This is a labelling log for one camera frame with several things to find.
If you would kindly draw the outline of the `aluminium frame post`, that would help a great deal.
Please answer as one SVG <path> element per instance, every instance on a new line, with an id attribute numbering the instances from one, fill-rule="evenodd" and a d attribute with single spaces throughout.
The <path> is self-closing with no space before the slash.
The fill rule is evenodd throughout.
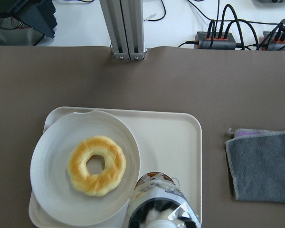
<path id="1" fill-rule="evenodd" d="M 145 58 L 142 3 L 141 0 L 100 1 L 116 59 Z"/>

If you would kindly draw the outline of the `grey folded cloth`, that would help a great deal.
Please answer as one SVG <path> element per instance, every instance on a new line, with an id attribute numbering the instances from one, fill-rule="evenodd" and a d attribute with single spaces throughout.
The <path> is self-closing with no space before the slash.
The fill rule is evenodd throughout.
<path id="1" fill-rule="evenodd" d="M 240 128 L 225 147 L 236 200 L 285 203 L 285 131 Z"/>

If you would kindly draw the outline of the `grey usb hub left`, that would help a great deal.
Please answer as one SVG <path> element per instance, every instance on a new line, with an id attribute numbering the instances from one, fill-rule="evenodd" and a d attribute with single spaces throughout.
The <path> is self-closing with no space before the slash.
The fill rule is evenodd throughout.
<path id="1" fill-rule="evenodd" d="M 214 50 L 235 50 L 236 41 L 231 33 L 227 34 L 227 37 L 224 37 L 225 33 L 222 33 L 222 37 L 214 37 L 212 46 L 211 36 L 207 37 L 207 32 L 198 31 L 195 36 L 196 40 L 199 42 L 197 49 L 214 49 Z"/>

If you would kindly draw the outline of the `grey usb hub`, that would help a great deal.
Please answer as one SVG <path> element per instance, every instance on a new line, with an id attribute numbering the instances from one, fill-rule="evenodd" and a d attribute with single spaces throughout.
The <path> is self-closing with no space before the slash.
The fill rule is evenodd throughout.
<path id="1" fill-rule="evenodd" d="M 285 39 L 282 41 L 280 38 L 275 40 L 276 33 L 273 35 L 272 40 L 268 43 L 266 41 L 263 45 L 260 45 L 261 50 L 276 51 L 285 50 Z"/>
<path id="2" fill-rule="evenodd" d="M 207 32 L 198 31 L 195 36 L 196 40 L 199 42 L 197 49 L 214 49 L 214 50 L 235 50 L 236 41 L 231 33 L 227 34 L 227 37 L 224 37 L 225 33 L 222 33 L 222 37 L 214 37 L 212 46 L 211 36 L 207 37 Z"/>

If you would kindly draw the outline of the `grey usb hub right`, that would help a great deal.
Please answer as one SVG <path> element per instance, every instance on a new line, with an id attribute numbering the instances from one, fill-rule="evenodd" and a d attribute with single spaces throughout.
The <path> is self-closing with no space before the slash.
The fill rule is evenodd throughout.
<path id="1" fill-rule="evenodd" d="M 275 40 L 276 33 L 273 35 L 272 40 L 268 43 L 266 41 L 263 45 L 260 45 L 261 50 L 276 51 L 285 50 L 285 39 L 282 41 L 280 38 Z"/>

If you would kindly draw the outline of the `glazed donut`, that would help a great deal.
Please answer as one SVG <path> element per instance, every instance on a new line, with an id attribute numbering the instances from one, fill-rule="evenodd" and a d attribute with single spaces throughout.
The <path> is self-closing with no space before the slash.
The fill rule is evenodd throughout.
<path id="1" fill-rule="evenodd" d="M 90 174 L 87 162 L 101 156 L 105 167 L 99 174 Z M 106 136 L 92 136 L 81 141 L 71 152 L 67 172 L 73 187 L 88 196 L 102 197 L 120 184 L 126 169 L 126 158 L 121 147 Z"/>

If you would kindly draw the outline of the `tea bottle top rack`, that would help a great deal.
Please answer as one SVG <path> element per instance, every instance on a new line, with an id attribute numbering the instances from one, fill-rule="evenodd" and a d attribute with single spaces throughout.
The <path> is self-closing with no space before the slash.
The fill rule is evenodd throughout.
<path id="1" fill-rule="evenodd" d="M 161 172 L 149 172 L 136 183 L 124 228 L 200 228 L 201 222 L 179 188 Z"/>

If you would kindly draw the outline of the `white plate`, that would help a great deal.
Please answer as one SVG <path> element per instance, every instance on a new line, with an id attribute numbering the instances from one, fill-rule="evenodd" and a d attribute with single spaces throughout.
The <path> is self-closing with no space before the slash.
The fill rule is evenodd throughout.
<path id="1" fill-rule="evenodd" d="M 47 119 L 33 152 L 29 216 L 39 228 L 120 228 L 140 174 L 140 153 L 126 110 L 59 108 Z M 83 139 L 104 135 L 126 157 L 119 186 L 103 197 L 75 190 L 67 173 L 71 151 Z"/>

